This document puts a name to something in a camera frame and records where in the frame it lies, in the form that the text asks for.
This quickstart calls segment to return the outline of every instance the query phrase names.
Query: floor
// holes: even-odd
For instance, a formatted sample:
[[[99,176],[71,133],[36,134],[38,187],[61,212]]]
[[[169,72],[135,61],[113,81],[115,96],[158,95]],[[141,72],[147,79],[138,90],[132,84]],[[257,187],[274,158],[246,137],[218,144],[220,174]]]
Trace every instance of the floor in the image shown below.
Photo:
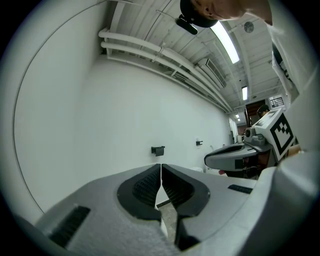
[[[168,240],[174,243],[176,237],[177,212],[172,203],[161,206],[158,210],[162,214],[162,219],[168,232]]]

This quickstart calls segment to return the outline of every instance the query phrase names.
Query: light fixture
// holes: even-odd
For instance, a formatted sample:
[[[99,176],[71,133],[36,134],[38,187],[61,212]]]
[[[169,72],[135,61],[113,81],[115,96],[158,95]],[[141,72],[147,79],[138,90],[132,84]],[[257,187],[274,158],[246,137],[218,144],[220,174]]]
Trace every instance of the light fixture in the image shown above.
[[[248,87],[242,87],[242,98],[244,101],[248,99]]]
[[[230,38],[228,32],[226,31],[224,26],[222,26],[221,22],[218,21],[214,26],[211,27],[211,29],[215,33],[215,35],[219,38],[220,42],[222,43],[223,47],[225,48],[226,52],[228,53],[228,55],[231,59],[231,62],[233,64],[238,62],[240,59],[239,59],[237,50],[236,50],[233,42],[231,41],[231,38]]]

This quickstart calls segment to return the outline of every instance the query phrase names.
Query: white ceiling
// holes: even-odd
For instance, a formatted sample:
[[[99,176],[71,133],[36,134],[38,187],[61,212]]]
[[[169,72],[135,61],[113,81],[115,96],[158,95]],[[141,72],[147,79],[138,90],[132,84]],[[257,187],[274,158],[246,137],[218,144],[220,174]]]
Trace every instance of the white ceiling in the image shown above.
[[[226,80],[226,87],[220,93],[235,113],[242,112],[245,104],[279,92],[281,84],[271,64],[272,41],[263,21],[245,15],[239,20],[222,22],[240,58],[239,62],[232,64],[210,28],[198,27],[198,34],[194,36],[177,26],[175,18],[180,14],[180,0],[118,1],[110,31],[170,48],[194,65],[201,59],[209,58]],[[247,21],[254,25],[252,33],[244,30]],[[129,42],[118,43],[141,48]],[[242,100],[243,86],[249,88],[246,102]]]

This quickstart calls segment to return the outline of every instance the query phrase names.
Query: white t-shirt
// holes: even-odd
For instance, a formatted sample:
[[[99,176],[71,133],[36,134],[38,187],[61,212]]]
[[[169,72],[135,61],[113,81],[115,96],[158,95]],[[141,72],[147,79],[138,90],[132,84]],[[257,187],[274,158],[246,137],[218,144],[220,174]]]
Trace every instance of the white t-shirt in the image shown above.
[[[269,0],[272,26],[267,25],[288,74],[301,94],[319,72],[319,60],[305,32],[278,0]]]

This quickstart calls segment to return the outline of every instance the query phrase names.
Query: cap brim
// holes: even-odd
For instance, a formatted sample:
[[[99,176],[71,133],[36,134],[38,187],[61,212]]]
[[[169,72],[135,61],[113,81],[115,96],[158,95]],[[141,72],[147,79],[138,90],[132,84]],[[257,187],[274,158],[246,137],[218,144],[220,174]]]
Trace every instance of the cap brim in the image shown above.
[[[193,7],[191,0],[180,0],[180,10],[186,21],[201,28],[211,28],[218,21],[201,16]]]

